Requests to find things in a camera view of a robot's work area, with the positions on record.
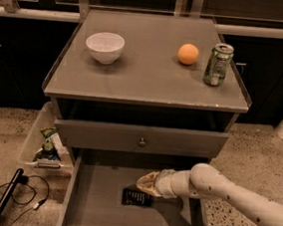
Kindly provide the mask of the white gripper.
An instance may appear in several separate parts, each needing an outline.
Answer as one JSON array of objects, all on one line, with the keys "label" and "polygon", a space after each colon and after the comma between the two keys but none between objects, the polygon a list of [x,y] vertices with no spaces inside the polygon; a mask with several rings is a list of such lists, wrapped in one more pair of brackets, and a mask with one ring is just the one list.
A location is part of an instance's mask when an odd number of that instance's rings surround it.
[{"label": "white gripper", "polygon": [[189,171],[166,169],[158,173],[153,171],[140,177],[137,186],[141,191],[154,197],[175,198],[186,196],[189,192]]}]

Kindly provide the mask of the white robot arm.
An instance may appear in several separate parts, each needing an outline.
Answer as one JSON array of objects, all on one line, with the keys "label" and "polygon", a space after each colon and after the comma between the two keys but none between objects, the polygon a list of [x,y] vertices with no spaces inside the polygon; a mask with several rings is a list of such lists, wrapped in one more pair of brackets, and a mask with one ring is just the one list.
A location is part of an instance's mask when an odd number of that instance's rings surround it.
[{"label": "white robot arm", "polygon": [[283,205],[233,183],[209,164],[196,163],[189,170],[153,171],[136,186],[151,196],[189,197],[227,201],[258,226],[283,226]]}]

